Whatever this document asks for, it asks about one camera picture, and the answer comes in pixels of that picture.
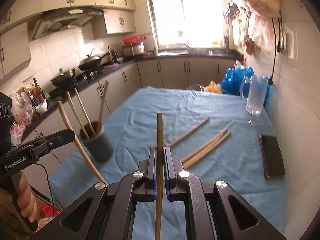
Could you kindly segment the person's left hand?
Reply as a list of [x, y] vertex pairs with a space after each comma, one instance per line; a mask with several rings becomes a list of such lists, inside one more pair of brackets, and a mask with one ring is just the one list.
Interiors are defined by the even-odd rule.
[[[21, 171], [14, 177], [18, 178], [15, 185], [20, 192], [17, 197], [17, 205], [21, 209], [20, 215], [31, 224], [38, 223], [40, 211], [25, 174]], [[29, 239], [36, 230], [32, 233], [25, 231], [20, 221], [10, 212], [14, 207], [12, 201], [11, 194], [1, 187], [1, 219], [3, 219], [4, 226], [11, 233], [13, 239]]]

